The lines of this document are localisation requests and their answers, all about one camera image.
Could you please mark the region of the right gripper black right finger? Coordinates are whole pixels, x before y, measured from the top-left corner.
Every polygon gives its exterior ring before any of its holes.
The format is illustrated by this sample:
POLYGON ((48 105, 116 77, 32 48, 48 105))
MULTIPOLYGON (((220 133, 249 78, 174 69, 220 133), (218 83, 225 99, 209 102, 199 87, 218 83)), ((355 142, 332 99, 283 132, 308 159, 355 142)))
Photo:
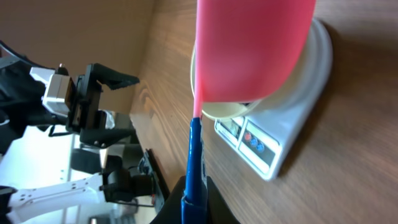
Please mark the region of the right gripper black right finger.
POLYGON ((210 176, 207 177, 208 205, 207 224, 240 224, 228 207, 218 187, 210 176))

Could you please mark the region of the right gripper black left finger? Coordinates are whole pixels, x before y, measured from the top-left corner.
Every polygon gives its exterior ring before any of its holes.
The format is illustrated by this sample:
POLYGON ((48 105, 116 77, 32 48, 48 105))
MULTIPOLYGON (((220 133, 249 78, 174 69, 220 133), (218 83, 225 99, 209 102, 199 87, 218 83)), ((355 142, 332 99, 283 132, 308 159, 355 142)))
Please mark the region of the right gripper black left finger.
POLYGON ((150 224, 181 224, 181 201, 185 190, 185 176, 181 176, 160 212, 150 224))

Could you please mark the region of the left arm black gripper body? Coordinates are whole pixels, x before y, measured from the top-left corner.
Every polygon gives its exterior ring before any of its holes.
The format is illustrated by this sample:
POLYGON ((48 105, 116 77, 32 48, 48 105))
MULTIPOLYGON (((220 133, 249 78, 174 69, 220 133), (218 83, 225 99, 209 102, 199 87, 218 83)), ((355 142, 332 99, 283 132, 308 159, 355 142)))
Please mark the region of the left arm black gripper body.
POLYGON ((99 102, 107 69, 102 64, 92 63, 86 67, 85 74, 77 76, 67 131, 100 133, 105 130, 106 115, 99 111, 99 102))

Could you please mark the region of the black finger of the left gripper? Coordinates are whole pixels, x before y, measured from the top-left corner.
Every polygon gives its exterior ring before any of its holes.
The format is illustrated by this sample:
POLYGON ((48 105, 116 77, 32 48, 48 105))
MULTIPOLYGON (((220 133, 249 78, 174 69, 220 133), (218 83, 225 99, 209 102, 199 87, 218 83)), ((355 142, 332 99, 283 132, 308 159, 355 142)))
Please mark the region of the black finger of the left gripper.
POLYGON ((80 142, 93 147, 107 148, 135 133, 133 129, 84 129, 80 133, 80 142))
POLYGON ((93 73, 96 80, 111 90, 118 90, 140 83, 138 77, 118 72, 102 64, 93 64, 93 73))

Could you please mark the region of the pink scoop blue handle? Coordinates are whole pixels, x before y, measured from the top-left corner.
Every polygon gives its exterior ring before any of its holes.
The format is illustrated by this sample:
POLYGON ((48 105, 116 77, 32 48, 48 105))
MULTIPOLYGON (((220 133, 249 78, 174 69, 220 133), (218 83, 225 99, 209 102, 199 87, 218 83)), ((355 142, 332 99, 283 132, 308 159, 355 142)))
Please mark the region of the pink scoop blue handle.
POLYGON ((203 104, 247 103, 278 90, 299 59, 314 8, 314 0, 197 2, 193 117, 182 223, 207 221, 203 104))

